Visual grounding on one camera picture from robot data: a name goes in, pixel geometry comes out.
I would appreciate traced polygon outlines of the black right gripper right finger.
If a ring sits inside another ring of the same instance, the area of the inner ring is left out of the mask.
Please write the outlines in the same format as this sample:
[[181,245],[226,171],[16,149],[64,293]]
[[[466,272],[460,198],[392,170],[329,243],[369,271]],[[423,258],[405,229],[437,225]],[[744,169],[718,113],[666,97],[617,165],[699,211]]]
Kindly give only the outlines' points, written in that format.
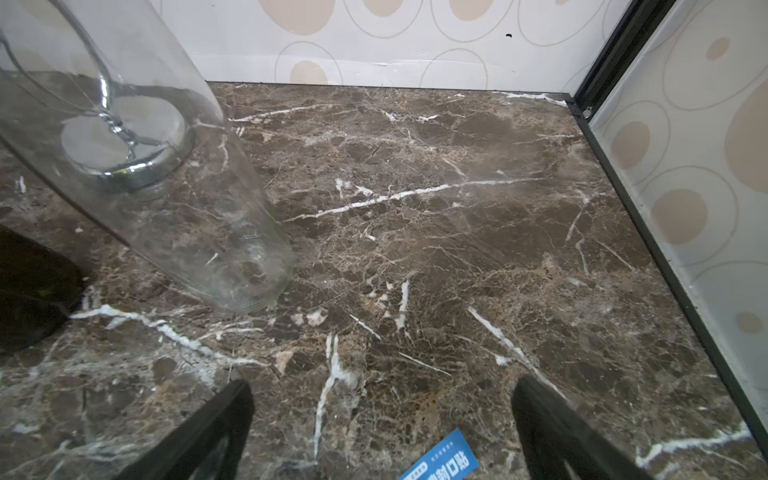
[[511,408],[532,479],[651,478],[534,377],[518,380]]

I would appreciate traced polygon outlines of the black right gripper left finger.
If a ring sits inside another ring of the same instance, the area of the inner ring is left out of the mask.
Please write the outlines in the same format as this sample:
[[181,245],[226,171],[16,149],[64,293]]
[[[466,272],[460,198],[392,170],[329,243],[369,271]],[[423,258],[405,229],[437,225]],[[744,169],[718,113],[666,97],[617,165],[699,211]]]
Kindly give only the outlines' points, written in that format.
[[250,385],[234,380],[119,479],[234,479],[254,415]]

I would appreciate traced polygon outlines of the dark green wine bottle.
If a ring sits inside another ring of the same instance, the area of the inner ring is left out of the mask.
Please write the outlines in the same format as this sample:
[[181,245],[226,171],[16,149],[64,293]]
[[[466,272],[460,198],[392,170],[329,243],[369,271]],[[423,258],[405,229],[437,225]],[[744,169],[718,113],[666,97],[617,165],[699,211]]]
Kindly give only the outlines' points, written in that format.
[[53,334],[79,304],[84,274],[59,253],[1,227],[1,353]]

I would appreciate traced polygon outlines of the clear glass bottle cork stopper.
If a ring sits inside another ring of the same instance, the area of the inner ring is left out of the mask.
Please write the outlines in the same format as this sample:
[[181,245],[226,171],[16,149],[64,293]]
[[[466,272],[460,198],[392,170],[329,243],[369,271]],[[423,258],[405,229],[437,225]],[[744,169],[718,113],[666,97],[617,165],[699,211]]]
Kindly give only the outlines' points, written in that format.
[[147,1],[5,1],[1,137],[74,207],[198,297],[264,307],[294,266],[257,172]]

